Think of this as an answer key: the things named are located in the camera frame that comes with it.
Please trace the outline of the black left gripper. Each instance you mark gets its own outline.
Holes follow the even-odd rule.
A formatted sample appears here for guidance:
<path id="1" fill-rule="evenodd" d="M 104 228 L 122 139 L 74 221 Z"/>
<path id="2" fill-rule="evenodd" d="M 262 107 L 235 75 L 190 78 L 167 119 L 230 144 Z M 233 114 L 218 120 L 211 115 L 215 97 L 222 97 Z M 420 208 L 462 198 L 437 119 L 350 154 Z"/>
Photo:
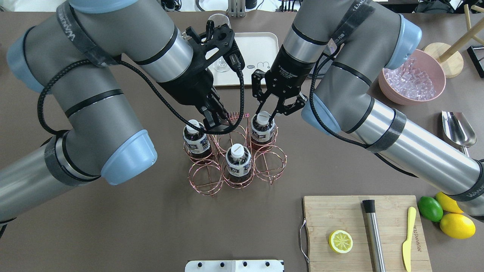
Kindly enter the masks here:
<path id="1" fill-rule="evenodd" d="M 204 116 L 204 128 L 208 131 L 228 130 L 231 122 L 213 86 L 213 74 L 207 69 L 207 60 L 192 60 L 183 67 L 180 63 L 170 65 L 157 73 L 157 83 L 178 103 L 191 105 Z"/>

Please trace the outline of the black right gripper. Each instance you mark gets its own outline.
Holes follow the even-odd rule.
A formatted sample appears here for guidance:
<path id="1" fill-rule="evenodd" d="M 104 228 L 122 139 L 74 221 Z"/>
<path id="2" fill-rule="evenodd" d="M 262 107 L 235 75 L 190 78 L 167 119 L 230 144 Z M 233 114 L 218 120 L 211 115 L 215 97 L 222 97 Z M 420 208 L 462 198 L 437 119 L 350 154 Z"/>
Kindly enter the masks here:
<path id="1" fill-rule="evenodd" d="M 271 122 L 276 114 L 288 116 L 301 110 L 307 102 L 307 96 L 300 93 L 301 85 L 314 65 L 314 62 L 301 62 L 292 57 L 282 45 L 270 70 L 267 72 L 256 70 L 252 74 L 253 96 L 259 102 L 255 115 L 261 112 L 262 106 L 271 94 L 275 95 L 278 101 L 268 122 Z M 295 96 L 294 103 L 284 105 L 286 99 Z"/>

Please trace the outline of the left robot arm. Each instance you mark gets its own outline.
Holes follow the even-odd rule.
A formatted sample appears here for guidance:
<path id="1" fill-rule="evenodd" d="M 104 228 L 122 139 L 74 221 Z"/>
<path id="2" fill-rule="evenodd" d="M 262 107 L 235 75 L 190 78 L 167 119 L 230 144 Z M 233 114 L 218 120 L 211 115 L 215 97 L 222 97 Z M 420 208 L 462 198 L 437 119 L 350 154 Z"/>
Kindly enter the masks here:
<path id="1" fill-rule="evenodd" d="M 8 50 L 13 74 L 40 92 L 38 118 L 52 137 L 1 171 L 1 226 L 75 187 L 128 181 L 157 160 L 154 145 L 109 67 L 126 54 L 172 98 L 204 116 L 206 134 L 231 131 L 208 69 L 234 32 L 207 24 L 182 32 L 155 0 L 68 0 Z"/>

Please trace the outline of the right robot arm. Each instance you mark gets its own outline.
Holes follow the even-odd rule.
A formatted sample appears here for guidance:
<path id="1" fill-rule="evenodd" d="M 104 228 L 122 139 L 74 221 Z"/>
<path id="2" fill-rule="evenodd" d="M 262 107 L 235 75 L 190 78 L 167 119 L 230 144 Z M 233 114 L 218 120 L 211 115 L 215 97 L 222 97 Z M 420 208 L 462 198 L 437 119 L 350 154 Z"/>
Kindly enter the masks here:
<path id="1" fill-rule="evenodd" d="M 460 153 L 372 90 L 384 68 L 396 69 L 416 50 L 421 29 L 372 0 L 304 0 L 274 63 L 253 74 L 260 111 L 301 110 L 311 126 L 362 147 L 390 167 L 420 178 L 483 221 L 483 160 Z"/>

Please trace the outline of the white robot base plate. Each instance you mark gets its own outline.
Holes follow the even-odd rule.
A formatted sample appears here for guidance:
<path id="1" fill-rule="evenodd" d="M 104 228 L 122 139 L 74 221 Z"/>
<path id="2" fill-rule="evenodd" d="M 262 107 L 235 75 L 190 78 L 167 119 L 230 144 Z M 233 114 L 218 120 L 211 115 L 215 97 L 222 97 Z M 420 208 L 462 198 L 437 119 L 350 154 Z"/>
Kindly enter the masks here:
<path id="1" fill-rule="evenodd" d="M 283 260 L 192 260 L 185 272 L 284 272 Z"/>

